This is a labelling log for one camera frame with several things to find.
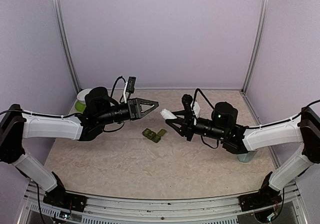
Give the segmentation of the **white pill bottle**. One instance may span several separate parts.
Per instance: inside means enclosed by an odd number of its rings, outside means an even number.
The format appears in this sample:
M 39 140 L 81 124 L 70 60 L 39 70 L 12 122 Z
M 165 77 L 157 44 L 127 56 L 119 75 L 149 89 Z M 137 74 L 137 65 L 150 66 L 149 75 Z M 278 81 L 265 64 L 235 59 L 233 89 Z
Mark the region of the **white pill bottle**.
M 168 109 L 164 108 L 161 110 L 160 115 L 164 120 L 167 119 L 177 119 L 177 117 Z

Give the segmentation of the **green weekly pill organizer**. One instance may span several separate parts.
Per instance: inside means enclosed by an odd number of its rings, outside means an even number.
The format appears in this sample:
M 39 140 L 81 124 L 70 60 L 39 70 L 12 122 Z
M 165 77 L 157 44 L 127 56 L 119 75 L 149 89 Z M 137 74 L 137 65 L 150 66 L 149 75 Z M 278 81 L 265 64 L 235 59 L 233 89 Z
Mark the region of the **green weekly pill organizer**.
M 158 132 L 154 132 L 150 130 L 149 128 L 146 128 L 143 132 L 142 135 L 146 137 L 147 139 L 151 140 L 154 143 L 159 143 L 161 138 L 167 133 L 165 129 L 161 129 Z

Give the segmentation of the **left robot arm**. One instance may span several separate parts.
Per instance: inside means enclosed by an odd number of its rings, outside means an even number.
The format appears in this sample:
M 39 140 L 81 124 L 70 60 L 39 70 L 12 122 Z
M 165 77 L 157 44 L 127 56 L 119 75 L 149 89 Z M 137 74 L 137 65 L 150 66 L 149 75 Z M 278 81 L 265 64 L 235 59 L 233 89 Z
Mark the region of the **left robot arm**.
M 27 112 L 19 104 L 13 104 L 2 112 L 1 161 L 15 166 L 32 179 L 50 193 L 51 199 L 59 206 L 69 203 L 69 193 L 55 173 L 45 169 L 23 148 L 23 139 L 41 137 L 92 141 L 105 132 L 106 125 L 142 119 L 159 106 L 157 101 L 141 98 L 130 98 L 119 103 L 109 96 L 105 87 L 91 89 L 84 98 L 84 112 L 68 116 Z

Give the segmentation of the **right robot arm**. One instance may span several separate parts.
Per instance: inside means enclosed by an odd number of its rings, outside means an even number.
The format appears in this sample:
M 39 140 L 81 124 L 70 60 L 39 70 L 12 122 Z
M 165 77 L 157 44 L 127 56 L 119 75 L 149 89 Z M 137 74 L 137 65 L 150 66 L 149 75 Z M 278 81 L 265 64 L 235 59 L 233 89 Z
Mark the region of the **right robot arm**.
M 199 116 L 200 107 L 195 103 L 185 103 L 182 111 L 161 111 L 167 125 L 180 136 L 191 141 L 195 134 L 215 139 L 223 148 L 236 155 L 248 154 L 260 148 L 284 143 L 299 142 L 297 151 L 280 168 L 267 176 L 265 185 L 256 194 L 256 202 L 266 206 L 295 177 L 310 166 L 319 163 L 319 120 L 309 107 L 305 106 L 296 116 L 255 127 L 236 123 L 238 111 L 227 102 L 215 105 L 211 119 Z

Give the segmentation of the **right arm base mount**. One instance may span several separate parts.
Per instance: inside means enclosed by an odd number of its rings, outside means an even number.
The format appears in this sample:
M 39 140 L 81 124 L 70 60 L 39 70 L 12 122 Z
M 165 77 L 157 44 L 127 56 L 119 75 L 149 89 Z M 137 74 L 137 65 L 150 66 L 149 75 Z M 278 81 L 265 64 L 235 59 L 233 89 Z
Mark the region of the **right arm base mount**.
M 269 186 L 263 186 L 259 191 L 240 195 L 238 197 L 242 211 L 259 209 L 282 202 L 280 191 L 276 191 Z

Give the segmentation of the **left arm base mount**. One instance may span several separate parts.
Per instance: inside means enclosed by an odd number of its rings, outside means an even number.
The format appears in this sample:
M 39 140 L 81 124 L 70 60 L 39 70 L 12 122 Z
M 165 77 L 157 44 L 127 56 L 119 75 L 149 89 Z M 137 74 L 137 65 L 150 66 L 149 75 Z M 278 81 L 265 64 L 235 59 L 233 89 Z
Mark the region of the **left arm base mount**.
M 63 184 L 58 182 L 53 190 L 45 193 L 43 202 L 70 211 L 84 212 L 87 197 L 67 192 Z

